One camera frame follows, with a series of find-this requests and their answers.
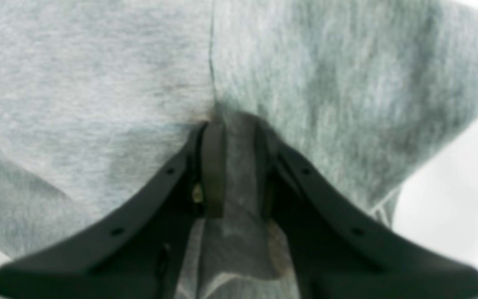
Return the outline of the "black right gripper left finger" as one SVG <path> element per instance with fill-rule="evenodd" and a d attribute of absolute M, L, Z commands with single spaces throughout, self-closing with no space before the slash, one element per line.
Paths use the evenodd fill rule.
<path fill-rule="evenodd" d="M 0 266 L 8 299 L 172 299 L 199 218 L 224 214 L 226 129 L 193 129 L 183 148 L 104 219 Z"/>

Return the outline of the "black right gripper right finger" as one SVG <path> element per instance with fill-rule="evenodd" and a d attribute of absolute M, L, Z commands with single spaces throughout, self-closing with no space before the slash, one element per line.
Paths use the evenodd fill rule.
<path fill-rule="evenodd" d="M 303 299 L 478 299 L 478 270 L 398 236 L 340 195 L 263 121 L 260 214 L 284 232 Z"/>

